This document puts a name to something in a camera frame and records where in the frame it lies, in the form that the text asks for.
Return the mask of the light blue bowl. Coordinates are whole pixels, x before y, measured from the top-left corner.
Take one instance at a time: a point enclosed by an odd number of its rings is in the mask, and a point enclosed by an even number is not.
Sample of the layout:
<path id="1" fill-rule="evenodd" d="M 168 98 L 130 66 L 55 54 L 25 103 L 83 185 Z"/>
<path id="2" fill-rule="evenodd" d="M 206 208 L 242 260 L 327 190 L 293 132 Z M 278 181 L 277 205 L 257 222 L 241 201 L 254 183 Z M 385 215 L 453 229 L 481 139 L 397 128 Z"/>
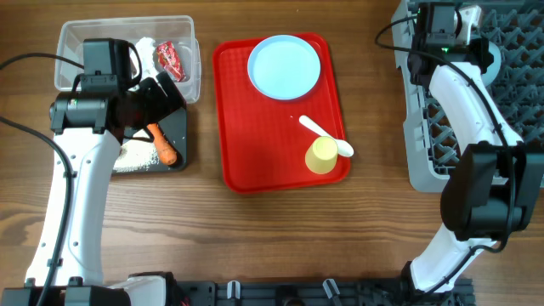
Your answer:
<path id="1" fill-rule="evenodd" d="M 486 73 L 482 74 L 482 81 L 486 87 L 495 81 L 502 65 L 501 51 L 493 42 L 489 42 L 489 53 L 492 55 L 493 61 L 487 67 Z"/>

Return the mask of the yellow plastic cup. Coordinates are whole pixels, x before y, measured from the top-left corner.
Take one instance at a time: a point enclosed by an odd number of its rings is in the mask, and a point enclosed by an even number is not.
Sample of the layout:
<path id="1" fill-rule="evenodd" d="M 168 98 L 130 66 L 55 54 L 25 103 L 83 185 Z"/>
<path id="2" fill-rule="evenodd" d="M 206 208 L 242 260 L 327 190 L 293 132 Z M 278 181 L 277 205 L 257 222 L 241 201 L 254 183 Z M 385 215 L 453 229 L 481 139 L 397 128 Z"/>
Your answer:
<path id="1" fill-rule="evenodd" d="M 334 140 L 320 136 L 305 154 L 306 167 L 316 174 L 327 174 L 337 164 L 338 147 Z"/>

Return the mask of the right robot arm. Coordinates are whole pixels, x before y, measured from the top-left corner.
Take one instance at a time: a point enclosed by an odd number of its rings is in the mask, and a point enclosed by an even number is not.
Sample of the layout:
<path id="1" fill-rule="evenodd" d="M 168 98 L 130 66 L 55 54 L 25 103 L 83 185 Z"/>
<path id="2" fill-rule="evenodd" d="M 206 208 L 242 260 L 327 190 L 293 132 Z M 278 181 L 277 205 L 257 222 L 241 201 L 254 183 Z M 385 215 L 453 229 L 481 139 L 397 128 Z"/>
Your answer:
<path id="1" fill-rule="evenodd" d="M 407 266 L 416 303 L 451 291 L 480 253 L 501 252 L 513 232 L 526 229 L 543 151 L 513 131 L 486 89 L 502 65 L 495 44 L 485 38 L 466 46 L 417 38 L 407 51 L 411 82 L 439 103 L 462 154 L 440 197 L 439 231 Z"/>

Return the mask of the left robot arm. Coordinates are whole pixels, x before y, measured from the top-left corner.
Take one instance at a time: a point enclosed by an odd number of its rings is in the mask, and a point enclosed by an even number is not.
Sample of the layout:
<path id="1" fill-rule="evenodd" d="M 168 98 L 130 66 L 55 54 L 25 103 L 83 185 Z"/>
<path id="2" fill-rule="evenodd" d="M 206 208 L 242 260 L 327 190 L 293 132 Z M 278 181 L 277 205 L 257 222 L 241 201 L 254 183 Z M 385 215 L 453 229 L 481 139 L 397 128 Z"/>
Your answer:
<path id="1" fill-rule="evenodd" d="M 25 284 L 3 305 L 169 305 L 179 288 L 169 272 L 103 283 L 100 255 L 107 190 L 126 129 L 170 116 L 185 102 L 169 75 L 141 82 L 83 75 L 50 107 L 54 174 L 40 244 Z"/>

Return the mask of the white rice pile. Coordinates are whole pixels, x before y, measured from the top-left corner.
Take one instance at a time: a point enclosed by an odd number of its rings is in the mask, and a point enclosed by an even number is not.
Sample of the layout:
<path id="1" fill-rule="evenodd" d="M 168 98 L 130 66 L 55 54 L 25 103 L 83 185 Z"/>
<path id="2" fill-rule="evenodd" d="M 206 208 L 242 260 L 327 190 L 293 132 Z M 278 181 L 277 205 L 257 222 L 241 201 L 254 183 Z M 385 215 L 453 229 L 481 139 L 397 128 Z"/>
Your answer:
<path id="1" fill-rule="evenodd" d="M 139 130 L 133 139 L 127 140 L 121 146 L 113 170 L 116 173 L 131 173 L 148 171 L 152 166 L 160 165 L 160 160 L 153 143 L 135 140 L 135 138 L 149 138 L 144 129 Z"/>

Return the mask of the orange carrot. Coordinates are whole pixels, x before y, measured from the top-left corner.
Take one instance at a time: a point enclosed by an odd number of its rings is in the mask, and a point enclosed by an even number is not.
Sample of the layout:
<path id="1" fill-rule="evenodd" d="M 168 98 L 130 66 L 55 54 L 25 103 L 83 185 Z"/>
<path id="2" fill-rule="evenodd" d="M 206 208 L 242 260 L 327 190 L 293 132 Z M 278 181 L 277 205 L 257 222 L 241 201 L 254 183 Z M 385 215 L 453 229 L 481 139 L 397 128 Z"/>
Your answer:
<path id="1" fill-rule="evenodd" d="M 161 163 L 172 166 L 178 160 L 177 151 L 168 143 L 157 123 L 151 123 L 147 126 L 153 136 L 153 144 Z"/>

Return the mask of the white tissue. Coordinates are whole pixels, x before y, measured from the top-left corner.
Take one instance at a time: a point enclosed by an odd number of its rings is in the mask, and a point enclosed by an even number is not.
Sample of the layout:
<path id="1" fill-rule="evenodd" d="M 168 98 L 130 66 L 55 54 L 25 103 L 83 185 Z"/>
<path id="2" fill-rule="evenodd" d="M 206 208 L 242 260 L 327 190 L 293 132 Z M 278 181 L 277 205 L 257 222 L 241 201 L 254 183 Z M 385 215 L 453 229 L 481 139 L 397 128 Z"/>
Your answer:
<path id="1" fill-rule="evenodd" d="M 156 41 L 153 38 L 142 37 L 135 44 L 135 48 L 140 57 L 140 61 L 143 68 L 141 80 L 144 80 L 145 78 L 148 78 L 148 77 L 151 77 L 152 79 L 156 80 L 156 75 L 158 74 L 158 70 L 155 67 L 155 61 L 154 61 L 154 54 L 156 49 L 153 46 L 153 44 L 155 42 Z M 129 51 L 129 55 L 130 55 L 132 67 L 134 68 L 132 77 L 136 77 L 140 73 L 139 61 L 133 50 Z"/>

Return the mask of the red strawberry snack wrapper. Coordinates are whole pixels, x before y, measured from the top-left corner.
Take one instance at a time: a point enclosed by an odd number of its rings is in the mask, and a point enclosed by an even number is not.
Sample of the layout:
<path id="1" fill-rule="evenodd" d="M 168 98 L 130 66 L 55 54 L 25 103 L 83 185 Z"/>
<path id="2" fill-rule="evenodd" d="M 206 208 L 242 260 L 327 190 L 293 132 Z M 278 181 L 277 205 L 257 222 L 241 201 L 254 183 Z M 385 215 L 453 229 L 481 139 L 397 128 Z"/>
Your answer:
<path id="1" fill-rule="evenodd" d="M 156 47 L 158 62 L 175 82 L 182 82 L 185 78 L 181 59 L 171 41 L 166 41 Z"/>

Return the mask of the light blue plate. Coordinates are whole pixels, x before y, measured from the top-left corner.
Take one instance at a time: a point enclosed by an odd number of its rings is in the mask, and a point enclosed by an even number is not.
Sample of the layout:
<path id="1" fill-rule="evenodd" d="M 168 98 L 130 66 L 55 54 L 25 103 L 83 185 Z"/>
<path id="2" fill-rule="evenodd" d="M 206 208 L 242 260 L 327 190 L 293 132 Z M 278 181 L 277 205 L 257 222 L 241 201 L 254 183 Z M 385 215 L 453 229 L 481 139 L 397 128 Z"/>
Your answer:
<path id="1" fill-rule="evenodd" d="M 321 62 L 317 51 L 302 38 L 276 35 L 253 48 L 246 69 L 250 82 L 264 96 L 293 100 L 314 88 Z"/>

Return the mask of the white plastic spoon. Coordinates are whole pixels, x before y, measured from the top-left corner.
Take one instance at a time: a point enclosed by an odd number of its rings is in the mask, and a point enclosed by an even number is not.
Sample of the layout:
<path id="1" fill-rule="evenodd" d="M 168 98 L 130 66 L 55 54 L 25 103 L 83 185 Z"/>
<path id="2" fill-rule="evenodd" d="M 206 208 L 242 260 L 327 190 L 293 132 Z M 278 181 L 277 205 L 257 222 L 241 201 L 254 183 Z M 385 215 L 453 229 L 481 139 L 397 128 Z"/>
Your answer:
<path id="1" fill-rule="evenodd" d="M 308 116 L 301 115 L 298 118 L 298 121 L 300 124 L 305 126 L 308 130 L 316 133 L 319 136 L 322 137 L 328 137 L 334 140 L 338 147 L 338 154 L 340 156 L 344 157 L 352 157 L 354 155 L 354 148 L 351 144 L 349 144 L 346 140 L 337 139 L 331 136 L 325 129 L 323 129 L 320 125 L 318 125 L 316 122 L 314 122 L 312 119 L 310 119 Z"/>

